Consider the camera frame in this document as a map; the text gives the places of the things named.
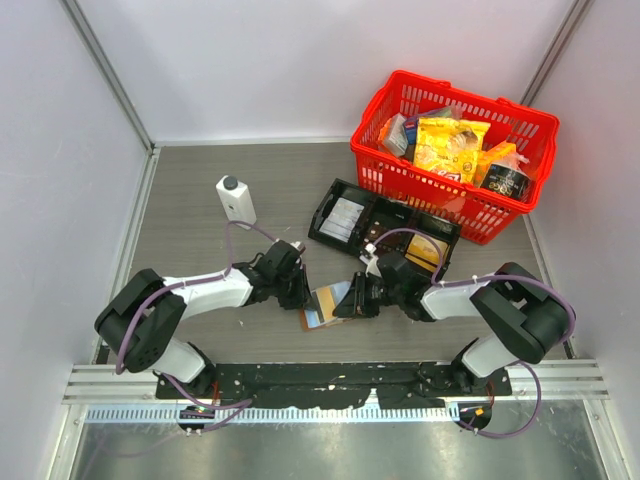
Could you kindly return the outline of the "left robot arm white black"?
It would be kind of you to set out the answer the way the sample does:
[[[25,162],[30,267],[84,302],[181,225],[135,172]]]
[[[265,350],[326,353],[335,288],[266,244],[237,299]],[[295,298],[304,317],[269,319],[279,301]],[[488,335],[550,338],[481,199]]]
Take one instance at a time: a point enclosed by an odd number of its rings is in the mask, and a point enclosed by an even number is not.
[[[121,371],[152,370],[175,380],[190,397],[202,398],[216,382],[216,367],[192,343],[175,338],[179,323],[270,298],[284,310],[310,307],[312,298],[301,260],[304,250],[300,242],[277,240],[254,260],[185,278],[141,270],[98,315],[94,328],[118,355]]]

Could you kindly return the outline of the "orange yellow credit card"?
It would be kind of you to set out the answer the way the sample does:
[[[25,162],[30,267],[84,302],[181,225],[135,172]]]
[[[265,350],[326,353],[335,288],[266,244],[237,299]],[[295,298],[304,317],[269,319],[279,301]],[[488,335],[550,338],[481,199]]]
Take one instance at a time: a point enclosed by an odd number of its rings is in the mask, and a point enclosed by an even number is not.
[[[336,299],[331,286],[320,287],[312,292],[316,304],[316,317],[319,326],[325,326],[337,319],[334,314]]]

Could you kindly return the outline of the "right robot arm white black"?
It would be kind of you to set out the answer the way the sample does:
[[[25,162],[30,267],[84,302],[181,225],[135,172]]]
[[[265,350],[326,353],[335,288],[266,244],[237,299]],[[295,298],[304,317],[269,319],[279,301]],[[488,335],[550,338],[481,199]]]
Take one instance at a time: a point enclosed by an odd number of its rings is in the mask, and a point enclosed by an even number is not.
[[[397,252],[375,256],[333,310],[338,318],[373,318],[397,306],[415,321],[478,317],[491,333],[468,344],[450,364],[450,382],[477,393],[496,371],[517,361],[539,363],[573,332],[575,310],[557,292],[508,262],[495,272],[445,282],[417,272]]]

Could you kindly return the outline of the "brown leather card holder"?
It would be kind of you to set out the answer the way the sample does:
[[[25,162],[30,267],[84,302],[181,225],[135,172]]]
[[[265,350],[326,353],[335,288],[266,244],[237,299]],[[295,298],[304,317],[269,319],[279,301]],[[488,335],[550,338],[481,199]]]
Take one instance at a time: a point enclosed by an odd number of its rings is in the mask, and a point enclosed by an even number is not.
[[[337,326],[352,320],[352,317],[336,315],[335,308],[326,310],[300,309],[299,318],[301,328],[305,332]]]

